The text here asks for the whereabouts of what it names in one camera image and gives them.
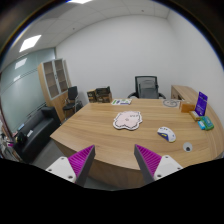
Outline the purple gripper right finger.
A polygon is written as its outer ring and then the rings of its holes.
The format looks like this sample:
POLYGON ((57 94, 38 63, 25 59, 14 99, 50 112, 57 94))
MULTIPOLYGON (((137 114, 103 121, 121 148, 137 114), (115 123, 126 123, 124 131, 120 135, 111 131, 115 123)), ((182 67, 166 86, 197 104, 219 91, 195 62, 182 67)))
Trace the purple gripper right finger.
POLYGON ((171 156, 160 156, 140 145, 134 146, 134 155, 145 184, 150 184, 182 169, 182 166, 171 156))

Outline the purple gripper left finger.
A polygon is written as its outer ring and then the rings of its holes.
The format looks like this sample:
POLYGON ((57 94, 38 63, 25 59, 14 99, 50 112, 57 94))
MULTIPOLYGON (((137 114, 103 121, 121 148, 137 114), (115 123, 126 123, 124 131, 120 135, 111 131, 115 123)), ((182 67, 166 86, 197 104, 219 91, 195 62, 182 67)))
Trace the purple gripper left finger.
POLYGON ((91 145, 70 157, 59 157, 47 171, 83 187, 95 157, 95 146, 91 145))

